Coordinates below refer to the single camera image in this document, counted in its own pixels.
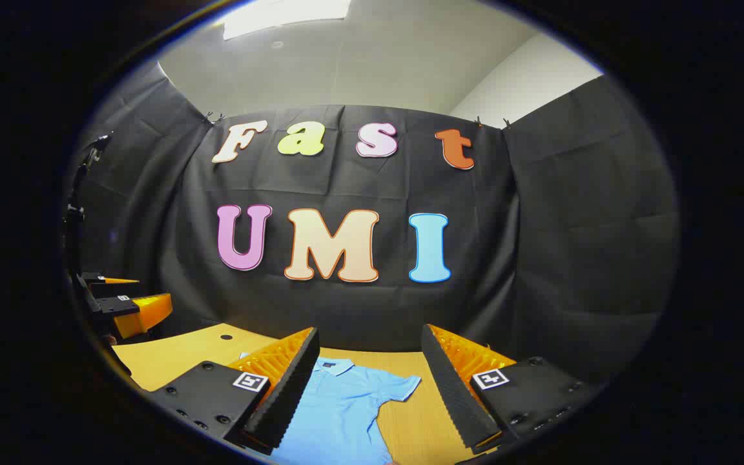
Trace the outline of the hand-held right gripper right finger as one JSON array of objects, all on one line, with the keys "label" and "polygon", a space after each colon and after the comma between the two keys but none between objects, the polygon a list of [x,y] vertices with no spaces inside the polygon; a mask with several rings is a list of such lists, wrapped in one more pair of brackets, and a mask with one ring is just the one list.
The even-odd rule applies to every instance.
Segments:
[{"label": "hand-held right gripper right finger", "polygon": [[569,420],[602,389],[543,357],[514,361],[425,324],[421,348],[464,447],[512,450]]}]

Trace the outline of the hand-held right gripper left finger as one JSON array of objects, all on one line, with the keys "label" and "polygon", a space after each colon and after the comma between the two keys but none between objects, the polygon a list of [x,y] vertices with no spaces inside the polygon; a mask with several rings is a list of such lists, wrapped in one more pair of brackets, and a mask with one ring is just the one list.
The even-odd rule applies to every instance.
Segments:
[{"label": "hand-held right gripper left finger", "polygon": [[228,364],[199,362],[150,401],[218,440],[271,455],[289,427],[320,354],[315,327]]}]

